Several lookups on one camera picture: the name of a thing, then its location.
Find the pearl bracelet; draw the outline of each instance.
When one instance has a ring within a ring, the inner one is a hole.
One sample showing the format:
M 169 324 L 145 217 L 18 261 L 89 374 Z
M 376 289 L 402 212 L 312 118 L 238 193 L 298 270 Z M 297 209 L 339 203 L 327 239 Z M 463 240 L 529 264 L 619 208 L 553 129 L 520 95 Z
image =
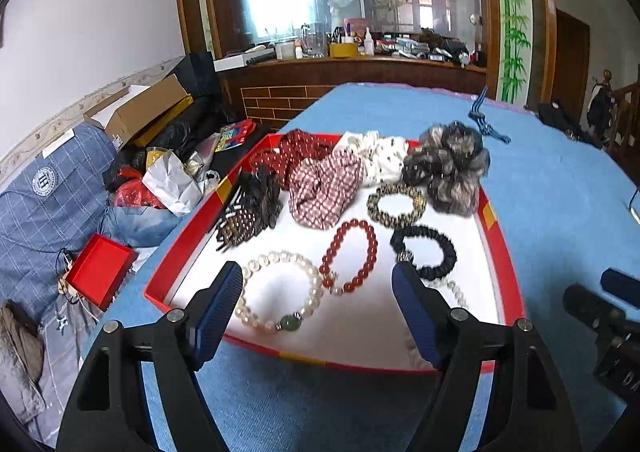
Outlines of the pearl bracelet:
M 460 286 L 458 286 L 453 279 L 442 278 L 442 279 L 435 279 L 434 281 L 427 282 L 428 288 L 438 289 L 440 286 L 447 286 L 447 288 L 449 288 L 449 290 L 453 293 L 453 297 L 456 299 L 456 302 L 458 302 L 459 307 L 464 308 L 466 310 L 469 309 L 469 306 L 465 300 L 464 293 L 462 293 Z
M 244 287 L 254 273 L 275 263 L 292 263 L 303 270 L 310 280 L 309 296 L 299 310 L 294 311 L 290 315 L 285 315 L 280 321 L 275 322 L 268 320 L 262 322 L 246 305 Z M 300 327 L 302 321 L 311 317 L 314 310 L 318 308 L 322 293 L 322 277 L 310 260 L 303 255 L 287 252 L 286 250 L 269 252 L 268 255 L 259 255 L 257 259 L 250 260 L 245 267 L 242 267 L 242 293 L 238 298 L 235 314 L 245 326 L 254 327 L 255 329 L 265 331 L 265 333 L 275 333 L 276 331 L 282 330 L 295 331 Z

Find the blue tablecloth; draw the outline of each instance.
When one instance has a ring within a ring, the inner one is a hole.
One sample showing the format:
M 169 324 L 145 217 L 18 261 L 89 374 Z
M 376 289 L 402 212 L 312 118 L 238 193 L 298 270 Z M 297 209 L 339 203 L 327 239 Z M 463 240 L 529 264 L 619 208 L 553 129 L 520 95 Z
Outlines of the blue tablecloth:
M 417 139 L 434 122 L 470 123 L 469 108 L 469 100 L 425 89 L 351 84 L 324 96 L 284 131 L 376 129 Z M 488 105 L 483 110 L 513 142 L 485 139 L 492 164 L 482 184 L 510 249 L 527 314 L 552 352 L 586 449 L 592 450 L 624 406 L 593 379 L 594 334 L 564 313 L 561 297 L 573 283 L 602 292 L 600 274 L 609 267 L 640 276 L 633 250 L 640 227 L 626 210 L 634 185 L 605 153 L 569 141 L 532 115 Z M 133 326 L 159 317 L 142 290 L 179 231 L 136 274 L 104 321 Z M 629 318 L 640 317 L 616 303 Z M 151 364 L 144 366 L 144 377 L 158 444 L 173 450 Z M 232 452 L 404 451 L 433 387 L 433 378 L 332 371 L 224 342 L 197 378 Z M 490 375 L 481 379 L 461 450 L 478 443 L 490 382 Z

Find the red bead bracelet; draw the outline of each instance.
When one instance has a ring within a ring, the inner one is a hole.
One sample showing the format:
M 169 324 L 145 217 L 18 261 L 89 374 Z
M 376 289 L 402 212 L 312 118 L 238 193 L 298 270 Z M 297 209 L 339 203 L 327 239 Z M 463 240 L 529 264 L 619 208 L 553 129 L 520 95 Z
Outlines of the red bead bracelet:
M 358 270 L 357 275 L 351 279 L 351 282 L 346 283 L 342 287 L 336 286 L 335 283 L 338 279 L 338 274 L 332 272 L 330 268 L 331 263 L 334 262 L 335 254 L 337 254 L 338 250 L 342 246 L 344 235 L 347 233 L 347 230 L 358 226 L 367 233 L 367 239 L 369 240 L 367 260 L 365 261 L 364 266 Z M 334 236 L 334 240 L 331 242 L 331 245 L 322 257 L 322 265 L 318 268 L 318 271 L 324 277 L 322 285 L 334 295 L 342 295 L 342 292 L 351 293 L 358 286 L 362 286 L 364 280 L 373 270 L 373 266 L 376 264 L 376 260 L 378 260 L 377 253 L 378 240 L 376 239 L 376 232 L 373 227 L 365 220 L 358 221 L 357 219 L 352 219 L 351 221 L 345 221 L 342 223 L 340 228 L 338 228 L 338 231 Z

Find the black scrunchie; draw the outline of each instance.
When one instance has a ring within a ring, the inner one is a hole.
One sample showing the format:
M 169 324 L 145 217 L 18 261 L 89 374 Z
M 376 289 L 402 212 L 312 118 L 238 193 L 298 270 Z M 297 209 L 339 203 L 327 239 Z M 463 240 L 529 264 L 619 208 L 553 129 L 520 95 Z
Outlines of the black scrunchie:
M 436 241 L 444 254 L 444 258 L 439 266 L 417 268 L 414 263 L 414 253 L 411 250 L 407 250 L 404 244 L 405 237 L 425 237 Z M 436 279 L 446 277 L 451 273 L 451 270 L 453 270 L 458 260 L 456 249 L 453 247 L 451 239 L 431 227 L 410 225 L 396 229 L 389 242 L 396 253 L 396 261 L 408 261 L 411 263 L 411 266 L 414 267 L 420 278 L 426 281 L 435 281 Z
M 478 209 L 480 177 L 490 164 L 478 131 L 461 122 L 433 125 L 404 159 L 402 180 L 425 185 L 437 212 L 471 216 Z

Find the white bottle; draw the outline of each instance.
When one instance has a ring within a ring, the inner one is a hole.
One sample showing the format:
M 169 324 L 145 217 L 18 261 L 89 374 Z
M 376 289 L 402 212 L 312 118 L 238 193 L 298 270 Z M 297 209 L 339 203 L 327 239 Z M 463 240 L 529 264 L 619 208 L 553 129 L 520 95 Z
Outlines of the white bottle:
M 373 53 L 373 38 L 371 37 L 371 32 L 367 26 L 367 33 L 364 35 L 364 54 L 373 55 Z

